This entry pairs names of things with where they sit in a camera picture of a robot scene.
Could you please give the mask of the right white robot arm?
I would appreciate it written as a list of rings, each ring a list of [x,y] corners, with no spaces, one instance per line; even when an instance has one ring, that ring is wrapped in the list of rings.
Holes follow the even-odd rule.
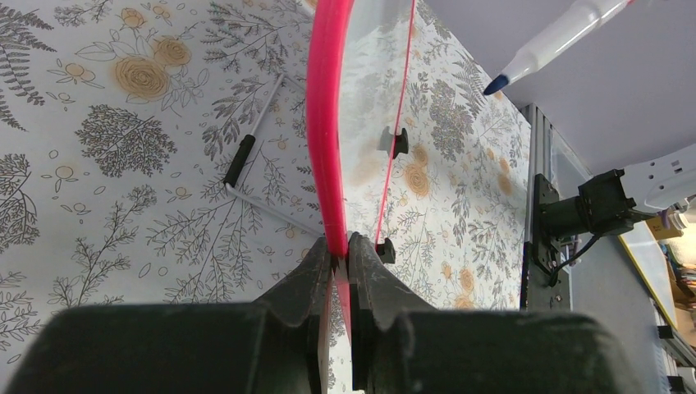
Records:
[[[695,196],[695,145],[593,176],[568,199],[559,200],[544,180],[534,180],[535,231],[552,239],[620,235],[664,211],[687,209]]]

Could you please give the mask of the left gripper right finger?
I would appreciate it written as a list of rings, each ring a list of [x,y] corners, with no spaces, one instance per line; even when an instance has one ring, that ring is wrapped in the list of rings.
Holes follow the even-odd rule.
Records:
[[[358,232],[349,239],[347,268],[353,388],[412,391],[410,317],[435,308],[386,268],[375,245]]]

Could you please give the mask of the white blue marker pen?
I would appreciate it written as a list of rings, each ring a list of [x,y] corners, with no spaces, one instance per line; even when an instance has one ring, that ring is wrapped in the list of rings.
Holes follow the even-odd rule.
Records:
[[[536,73],[583,37],[605,25],[632,2],[630,0],[575,1],[555,21],[523,45],[513,59],[483,90],[489,96]]]

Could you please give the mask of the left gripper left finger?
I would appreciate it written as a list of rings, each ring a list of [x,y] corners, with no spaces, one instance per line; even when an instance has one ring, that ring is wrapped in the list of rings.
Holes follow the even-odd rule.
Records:
[[[301,263],[254,305],[263,312],[253,393],[326,393],[332,257],[318,238]]]

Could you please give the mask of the pink framed whiteboard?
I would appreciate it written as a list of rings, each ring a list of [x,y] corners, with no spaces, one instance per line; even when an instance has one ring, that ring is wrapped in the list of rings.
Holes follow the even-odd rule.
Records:
[[[350,350],[350,236],[367,236],[385,267],[393,257],[380,232],[393,161],[409,146],[400,116],[414,8],[412,1],[321,1],[314,13],[307,142]]]

